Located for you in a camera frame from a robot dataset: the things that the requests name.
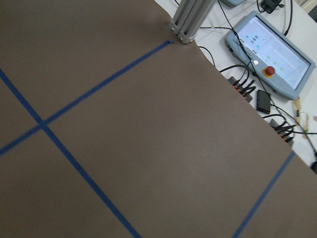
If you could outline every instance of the black power plug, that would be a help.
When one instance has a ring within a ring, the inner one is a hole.
[[[282,0],[264,0],[261,2],[261,7],[269,14],[271,14],[277,6],[280,6]]]

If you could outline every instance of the blue tape line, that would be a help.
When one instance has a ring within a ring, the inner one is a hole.
[[[69,111],[70,109],[75,107],[81,101],[83,101],[84,99],[88,98],[89,96],[91,96],[92,94],[94,94],[95,92],[97,92],[98,90],[100,90],[101,88],[103,88],[104,86],[109,84],[110,82],[114,81],[119,76],[123,75],[125,72],[129,71],[130,69],[132,69],[133,67],[135,67],[136,65],[138,65],[142,61],[146,60],[147,58],[149,58],[153,54],[157,53],[158,51],[162,50],[164,47],[166,47],[167,45],[169,45],[171,43],[173,43],[173,41],[166,41],[163,44],[161,44],[160,46],[158,46],[155,49],[153,49],[152,51],[150,51],[150,52],[146,53],[145,55],[143,55],[142,57],[138,58],[137,60],[135,60],[134,62],[132,62],[131,64],[129,64],[128,66],[126,66],[122,70],[120,70],[117,73],[113,74],[112,76],[110,76],[109,78],[107,78],[106,80],[104,80],[103,82],[98,84],[97,86],[93,87],[91,90],[89,90],[88,92],[86,92],[82,96],[78,97],[76,100],[74,100],[70,104],[66,105],[64,108],[62,108],[61,110],[59,110],[58,112],[56,112],[55,114],[50,116],[48,119],[46,119],[44,121],[44,123],[45,124],[50,124],[51,122],[53,122],[54,120],[59,118],[61,115],[63,115],[64,113],[66,113],[67,111]],[[0,77],[1,78],[6,77],[6,75],[2,72],[1,69],[0,69]],[[29,130],[28,132],[24,133],[23,135],[21,135],[20,137],[18,137],[17,139],[12,141],[11,143],[7,144],[3,148],[1,148],[0,149],[0,156],[5,154],[7,151],[12,149],[13,147],[17,146],[22,141],[26,140],[28,137],[30,137],[31,135],[33,135],[34,133],[36,133],[40,129],[41,129],[41,127],[38,125],[38,126],[32,128],[31,130]]]
[[[254,204],[253,208],[251,209],[249,214],[246,216],[246,218],[244,219],[244,221],[242,222],[242,224],[240,225],[240,227],[238,228],[238,230],[236,231],[236,233],[233,235],[232,238],[238,238],[240,236],[242,231],[246,228],[246,226],[248,225],[248,223],[250,222],[250,220],[252,219],[256,211],[259,209],[259,207],[261,206],[264,199],[266,198],[268,193],[271,191],[271,189],[273,188],[277,180],[281,177],[281,175],[283,174],[283,172],[285,171],[289,163],[292,161],[294,156],[295,156],[295,153],[294,151],[292,151],[292,153],[288,156],[284,164],[281,166],[281,168],[277,171],[275,176],[272,178],[271,182],[268,184],[264,192],[261,194],[257,202]]]
[[[95,191],[95,193],[100,197],[100,199],[106,204],[106,206],[113,212],[117,219],[123,224],[123,226],[130,232],[130,234],[135,238],[140,238],[141,236],[132,227],[128,220],[120,213],[116,206],[111,202],[111,200],[106,196],[106,194],[99,188],[95,181],[89,176],[89,174],[84,170],[84,168],[77,162],[73,155],[66,149],[62,142],[56,137],[56,135],[51,131],[51,129],[45,124],[42,118],[36,113],[36,111],[31,107],[28,101],[22,96],[22,94],[17,90],[17,88],[11,83],[9,78],[0,69],[0,77],[11,92],[16,96],[19,102],[25,107],[25,109],[30,113],[33,119],[40,125],[48,137],[53,141],[53,143],[60,149],[64,156],[69,160],[73,167],[78,171],[78,173],[85,179],[85,181],[90,185],[90,187]]]

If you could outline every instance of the white surface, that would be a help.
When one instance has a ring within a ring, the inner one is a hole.
[[[170,15],[173,17],[177,10],[177,5],[174,0],[156,0]],[[289,0],[282,0],[282,4],[285,5],[284,8],[277,8],[272,14],[262,13],[273,26],[275,26],[279,31],[284,32],[288,26],[290,5]],[[257,11],[257,5],[255,0],[246,0],[241,5],[235,8],[229,8],[222,4],[222,7],[230,21],[234,26],[237,24],[244,16],[248,15],[251,11]],[[216,2],[213,6],[208,18],[203,23],[203,26],[213,26],[213,27],[229,27],[226,22],[222,11]],[[225,46],[225,35],[228,30],[225,29],[201,29],[196,35],[196,43],[199,46],[204,46],[212,53],[215,61],[215,66],[218,70],[222,70],[228,66],[234,64],[241,64],[241,61],[234,58],[229,50]],[[316,36],[317,36],[317,24],[295,3],[293,2],[293,21],[287,38],[290,39],[298,48],[300,48],[304,53],[306,53],[315,63],[317,63],[317,47],[316,47]],[[205,56],[211,61],[209,54],[203,50]],[[234,76],[235,78],[240,78],[243,73],[243,69],[234,68],[223,72],[225,78]],[[315,69],[310,76],[308,82],[306,83],[304,89],[300,94],[302,102],[302,111],[306,112],[310,116],[310,132],[317,131],[317,121],[313,120],[313,116],[317,116],[317,69]],[[255,86],[256,90],[261,89],[260,83],[256,80]],[[271,93],[271,97],[277,104],[277,106],[286,110],[289,114],[294,116],[294,109],[292,101],[287,101],[286,99],[274,94],[272,90],[266,86],[266,89]],[[252,94],[252,97],[256,97],[256,91]],[[251,105],[255,107],[256,99],[251,101]],[[277,111],[271,107],[271,113],[276,113]],[[317,148],[317,135],[310,135],[315,148]],[[315,156],[313,154],[312,148],[310,147],[308,141],[303,138],[303,135],[296,134],[294,138],[293,150],[301,157],[301,159],[310,165],[314,160]]]

